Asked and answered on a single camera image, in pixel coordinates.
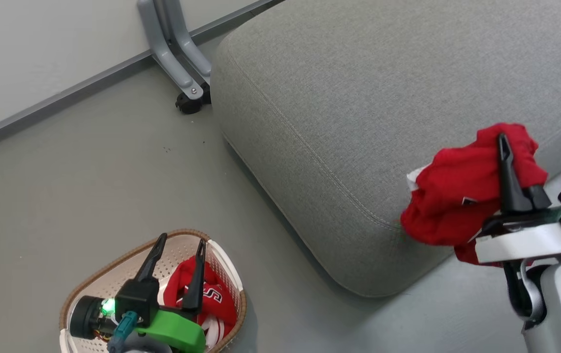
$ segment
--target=gray fabric upholstery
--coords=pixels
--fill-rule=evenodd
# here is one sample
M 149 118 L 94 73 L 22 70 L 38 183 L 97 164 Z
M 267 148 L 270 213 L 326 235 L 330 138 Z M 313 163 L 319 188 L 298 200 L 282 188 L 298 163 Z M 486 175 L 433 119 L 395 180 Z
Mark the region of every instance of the gray fabric upholstery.
M 287 0 L 222 42 L 213 107 L 331 277 L 391 295 L 450 254 L 398 221 L 439 149 L 524 123 L 561 171 L 561 1 Z

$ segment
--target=caster wheel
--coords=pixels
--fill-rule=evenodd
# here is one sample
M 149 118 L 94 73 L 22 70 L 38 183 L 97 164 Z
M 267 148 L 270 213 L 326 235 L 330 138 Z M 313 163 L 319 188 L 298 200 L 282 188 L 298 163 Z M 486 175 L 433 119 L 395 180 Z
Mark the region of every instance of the caster wheel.
M 194 114 L 202 109 L 202 99 L 191 100 L 186 94 L 180 93 L 175 100 L 175 106 L 182 112 L 182 114 Z
M 211 87 L 206 82 L 202 83 L 200 85 L 200 87 L 202 87 L 202 89 L 204 90 L 204 95 L 202 96 L 202 103 L 203 104 L 210 104 L 211 103 Z

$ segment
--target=laundry basket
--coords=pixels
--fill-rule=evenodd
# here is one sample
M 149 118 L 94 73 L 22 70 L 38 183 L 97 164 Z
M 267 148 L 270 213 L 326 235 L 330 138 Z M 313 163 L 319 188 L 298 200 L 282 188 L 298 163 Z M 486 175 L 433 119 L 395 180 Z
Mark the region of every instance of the laundry basket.
M 235 338 L 242 328 L 246 315 L 246 296 L 242 282 L 239 279 L 235 266 L 224 250 L 215 241 L 212 241 L 208 235 L 198 230 L 175 230 L 168 233 L 162 257 L 156 264 L 153 275 L 157 277 L 160 283 L 159 304 L 164 304 L 162 297 L 169 277 L 179 263 L 195 255 L 200 239 L 206 241 L 206 262 L 211 265 L 213 271 L 229 287 L 228 291 L 235 302 L 235 310 L 237 312 L 237 322 L 233 330 L 209 350 L 209 352 L 215 353 L 224 349 Z M 108 352 L 106 350 L 106 343 L 101 340 L 79 339 L 69 334 L 68 327 L 73 308 L 78 300 L 85 295 L 102 298 L 114 297 L 122 284 L 136 275 L 154 243 L 155 241 L 150 241 L 119 257 L 119 259 L 99 270 L 72 291 L 65 304 L 63 304 L 63 309 L 60 313 L 60 349 L 62 353 Z

